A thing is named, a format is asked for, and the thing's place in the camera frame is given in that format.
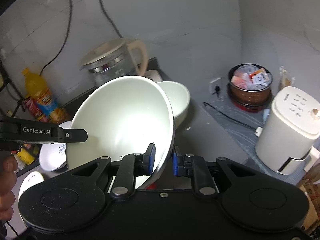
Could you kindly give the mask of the person's left hand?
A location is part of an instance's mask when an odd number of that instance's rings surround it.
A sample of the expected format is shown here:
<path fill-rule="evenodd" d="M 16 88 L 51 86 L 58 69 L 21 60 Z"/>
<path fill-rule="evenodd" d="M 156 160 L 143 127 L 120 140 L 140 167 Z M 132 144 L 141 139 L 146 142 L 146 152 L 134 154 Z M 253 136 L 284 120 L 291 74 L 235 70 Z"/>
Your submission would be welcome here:
<path fill-rule="evenodd" d="M 12 205 L 15 202 L 15 195 L 12 192 L 17 178 L 17 161 L 14 156 L 9 156 L 3 161 L 3 171 L 1 172 L 1 220 L 9 221 L 14 213 Z"/>

